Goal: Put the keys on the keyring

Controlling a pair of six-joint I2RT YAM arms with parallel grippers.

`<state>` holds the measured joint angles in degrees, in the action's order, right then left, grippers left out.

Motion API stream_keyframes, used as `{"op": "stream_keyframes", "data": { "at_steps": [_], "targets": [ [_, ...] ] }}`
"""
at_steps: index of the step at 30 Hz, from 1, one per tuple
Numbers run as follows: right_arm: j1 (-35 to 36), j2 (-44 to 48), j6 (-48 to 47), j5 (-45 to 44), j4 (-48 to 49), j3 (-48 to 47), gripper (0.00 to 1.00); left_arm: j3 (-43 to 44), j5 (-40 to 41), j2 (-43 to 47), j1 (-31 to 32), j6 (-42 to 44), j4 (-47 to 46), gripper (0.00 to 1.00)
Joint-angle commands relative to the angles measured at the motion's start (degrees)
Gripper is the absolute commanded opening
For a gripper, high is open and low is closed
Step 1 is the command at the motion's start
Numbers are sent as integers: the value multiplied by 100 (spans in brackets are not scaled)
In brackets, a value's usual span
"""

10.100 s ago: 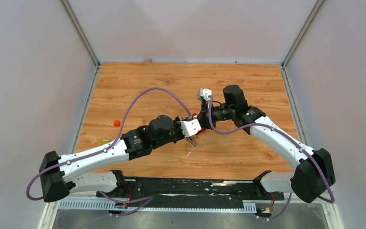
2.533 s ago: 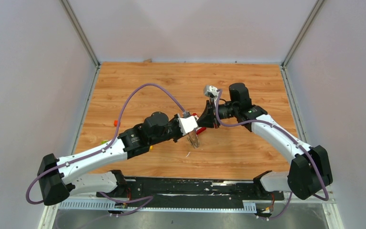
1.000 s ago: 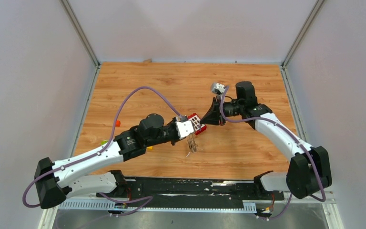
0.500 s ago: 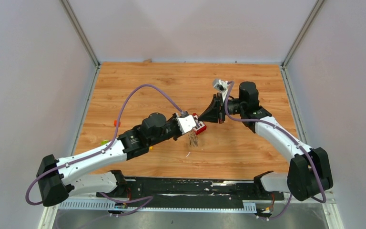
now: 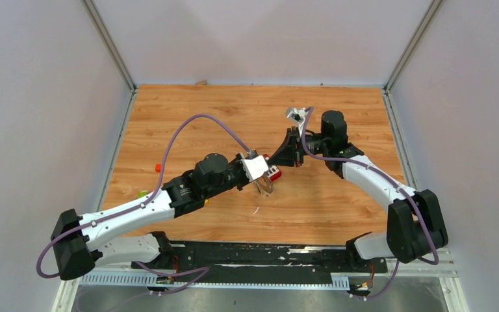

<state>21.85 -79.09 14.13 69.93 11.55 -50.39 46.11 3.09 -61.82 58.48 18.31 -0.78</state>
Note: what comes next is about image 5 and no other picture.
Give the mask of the grey metal keyring disc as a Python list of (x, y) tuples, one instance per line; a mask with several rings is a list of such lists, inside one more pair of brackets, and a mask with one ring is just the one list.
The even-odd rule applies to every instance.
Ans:
[(274, 184), (266, 174), (253, 181), (253, 184), (261, 196), (268, 197), (274, 191)]

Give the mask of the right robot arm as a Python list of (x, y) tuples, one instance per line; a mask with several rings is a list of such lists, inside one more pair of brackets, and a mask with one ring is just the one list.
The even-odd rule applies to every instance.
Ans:
[(439, 199), (429, 189), (418, 191), (397, 181), (376, 166), (349, 141), (343, 113), (322, 114), (320, 131), (307, 130), (313, 108), (289, 108), (286, 115), (295, 125), (287, 129), (284, 141), (270, 157), (275, 166), (300, 167), (305, 157), (325, 163), (341, 179), (367, 193), (387, 212), (387, 228), (365, 233), (346, 242), (345, 262), (362, 271), (372, 259), (394, 258), (401, 263), (420, 260), (440, 262), (438, 250), (448, 244)]

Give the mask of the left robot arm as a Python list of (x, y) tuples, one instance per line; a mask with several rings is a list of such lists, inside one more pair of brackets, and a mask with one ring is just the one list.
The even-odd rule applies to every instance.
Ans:
[(100, 213), (66, 210), (51, 234), (57, 276), (61, 280), (80, 278), (117, 254), (114, 239), (201, 209), (206, 200), (232, 189), (242, 190), (267, 171), (268, 163), (262, 155), (245, 158), (238, 154), (228, 161), (221, 154), (211, 153), (193, 169), (143, 198)]

